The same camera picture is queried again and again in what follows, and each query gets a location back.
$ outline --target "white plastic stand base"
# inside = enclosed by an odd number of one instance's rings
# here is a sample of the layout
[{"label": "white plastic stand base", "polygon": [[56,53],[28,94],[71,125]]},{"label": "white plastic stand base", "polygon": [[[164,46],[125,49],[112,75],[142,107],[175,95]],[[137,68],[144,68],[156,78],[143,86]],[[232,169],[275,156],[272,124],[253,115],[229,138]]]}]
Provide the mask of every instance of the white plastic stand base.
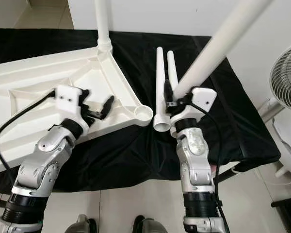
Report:
[{"label": "white plastic stand base", "polygon": [[[0,126],[59,84],[90,89],[85,104],[91,110],[100,111],[109,96],[115,98],[107,118],[97,120],[77,143],[130,125],[146,126],[153,117],[152,109],[134,94],[111,51],[95,47],[0,64]],[[0,150],[7,163],[19,165],[47,129],[61,120],[55,101],[49,99],[12,123],[0,135]]]}]

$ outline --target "black tablecloth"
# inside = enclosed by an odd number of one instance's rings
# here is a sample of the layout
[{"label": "black tablecloth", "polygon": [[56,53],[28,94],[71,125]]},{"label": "black tablecloth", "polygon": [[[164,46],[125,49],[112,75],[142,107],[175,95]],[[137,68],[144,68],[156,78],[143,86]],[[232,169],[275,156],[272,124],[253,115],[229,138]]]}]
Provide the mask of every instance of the black tablecloth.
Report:
[{"label": "black tablecloth", "polygon": [[[155,110],[156,47],[173,50],[178,77],[209,40],[207,36],[111,32],[113,56],[142,104]],[[0,63],[96,46],[97,31],[0,29]],[[222,164],[240,161],[246,171],[279,159],[272,137],[225,59],[203,83],[218,97],[210,111],[223,132]],[[218,135],[212,122],[199,122],[215,164]],[[63,166],[55,189],[72,192],[128,187],[148,179],[179,179],[176,140],[169,132],[130,126],[77,145]],[[10,192],[5,172],[0,173],[0,192]]]}]

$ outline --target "white pvc pipe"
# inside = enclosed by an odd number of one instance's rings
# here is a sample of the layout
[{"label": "white pvc pipe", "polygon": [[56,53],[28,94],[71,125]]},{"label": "white pvc pipe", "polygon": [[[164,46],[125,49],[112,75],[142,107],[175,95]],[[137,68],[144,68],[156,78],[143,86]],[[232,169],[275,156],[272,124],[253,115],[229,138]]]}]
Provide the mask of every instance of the white pvc pipe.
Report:
[{"label": "white pvc pipe", "polygon": [[156,112],[153,127],[156,131],[164,132],[170,129],[170,117],[166,114],[164,100],[165,69],[163,49],[156,49]]},{"label": "white pvc pipe", "polygon": [[204,82],[271,1],[242,0],[239,2],[184,74],[174,91],[175,98],[182,98],[192,86],[200,86]]},{"label": "white pvc pipe", "polygon": [[168,79],[171,85],[171,89],[174,91],[178,85],[178,77],[174,53],[172,51],[168,51],[167,53],[167,63],[168,63]]},{"label": "white pvc pipe", "polygon": [[101,51],[111,51],[112,45],[109,38],[106,0],[95,0],[95,9],[98,30],[98,48]]}]

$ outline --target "white wall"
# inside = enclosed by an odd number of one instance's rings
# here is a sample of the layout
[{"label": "white wall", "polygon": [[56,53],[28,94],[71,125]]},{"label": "white wall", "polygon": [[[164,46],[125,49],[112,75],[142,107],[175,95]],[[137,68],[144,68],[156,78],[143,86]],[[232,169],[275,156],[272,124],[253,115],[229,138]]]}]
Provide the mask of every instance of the white wall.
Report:
[{"label": "white wall", "polygon": [[26,7],[26,0],[0,0],[0,28],[13,28]]},{"label": "white wall", "polygon": [[[111,31],[213,35],[239,0],[106,0]],[[96,29],[94,0],[68,0],[75,29]],[[228,54],[259,107],[271,91],[269,74],[291,44],[291,0],[274,0]]]}]

